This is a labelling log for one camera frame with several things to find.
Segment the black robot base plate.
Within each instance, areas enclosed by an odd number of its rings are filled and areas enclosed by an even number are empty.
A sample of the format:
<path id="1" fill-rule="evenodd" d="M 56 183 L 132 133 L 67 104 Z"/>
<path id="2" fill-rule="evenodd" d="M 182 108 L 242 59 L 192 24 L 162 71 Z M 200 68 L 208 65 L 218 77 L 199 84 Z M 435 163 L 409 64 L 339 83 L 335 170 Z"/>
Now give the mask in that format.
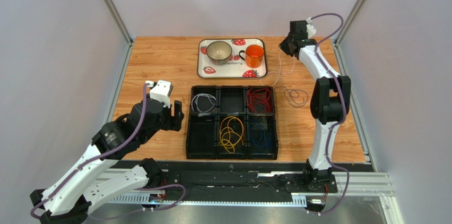
<path id="1" fill-rule="evenodd" d="M 186 188 L 184 202 L 284 203 L 292 193 L 337 193 L 336 180 L 308 191 L 303 186 L 305 163 L 234 161 L 158 161 L 168 184 Z"/>

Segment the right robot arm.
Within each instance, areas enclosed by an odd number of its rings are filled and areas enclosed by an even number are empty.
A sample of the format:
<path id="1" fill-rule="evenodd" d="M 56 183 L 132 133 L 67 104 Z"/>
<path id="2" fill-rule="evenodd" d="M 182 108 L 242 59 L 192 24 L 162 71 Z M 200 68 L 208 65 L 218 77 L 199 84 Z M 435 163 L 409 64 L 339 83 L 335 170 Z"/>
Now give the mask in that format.
<path id="1" fill-rule="evenodd" d="M 295 57 L 310 72 L 315 87 L 310 111 L 316 122 L 314 146 L 303 171 L 303 186 L 308 191 L 324 188 L 332 180 L 334 141 L 350 108 L 351 79 L 335 71 L 312 37 L 316 30 L 308 20 L 291 21 L 280 49 Z"/>

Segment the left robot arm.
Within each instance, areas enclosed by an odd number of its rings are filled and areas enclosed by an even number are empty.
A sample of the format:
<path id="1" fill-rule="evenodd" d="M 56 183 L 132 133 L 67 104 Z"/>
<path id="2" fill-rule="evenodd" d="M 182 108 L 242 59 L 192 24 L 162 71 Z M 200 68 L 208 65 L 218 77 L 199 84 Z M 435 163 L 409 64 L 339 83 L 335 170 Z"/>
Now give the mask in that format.
<path id="1" fill-rule="evenodd" d="M 103 183 L 95 181 L 158 131 L 180 131 L 183 119 L 181 101 L 166 105 L 146 96 L 130 113 L 104 124 L 59 181 L 31 193 L 30 215 L 40 223 L 83 223 L 97 208 L 126 192 L 166 191 L 171 186 L 164 183 L 163 172 L 152 158 Z"/>

